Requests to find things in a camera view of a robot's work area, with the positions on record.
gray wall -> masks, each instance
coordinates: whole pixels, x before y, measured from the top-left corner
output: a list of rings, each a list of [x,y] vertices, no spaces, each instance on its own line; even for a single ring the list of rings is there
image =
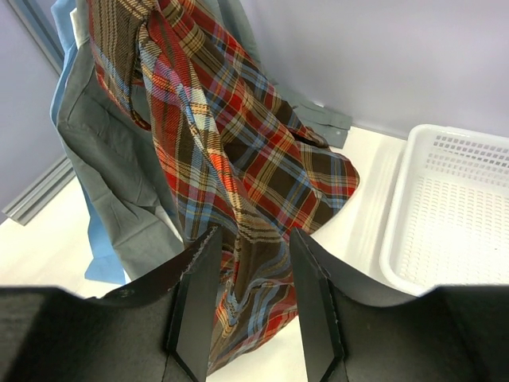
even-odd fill
[[[509,136],[508,0],[243,0],[280,82],[406,137],[420,123]]]
[[[6,0],[0,0],[0,36],[2,209],[64,152],[49,119],[58,75]]]

plaid fabric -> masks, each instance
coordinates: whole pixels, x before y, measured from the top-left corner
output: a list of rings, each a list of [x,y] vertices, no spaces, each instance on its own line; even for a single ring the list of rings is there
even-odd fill
[[[303,126],[199,0],[88,0],[99,82],[151,129],[185,239],[223,226],[227,285],[210,371],[271,339],[297,314],[290,230],[313,232],[359,177]],[[132,107],[143,83],[150,125]]]

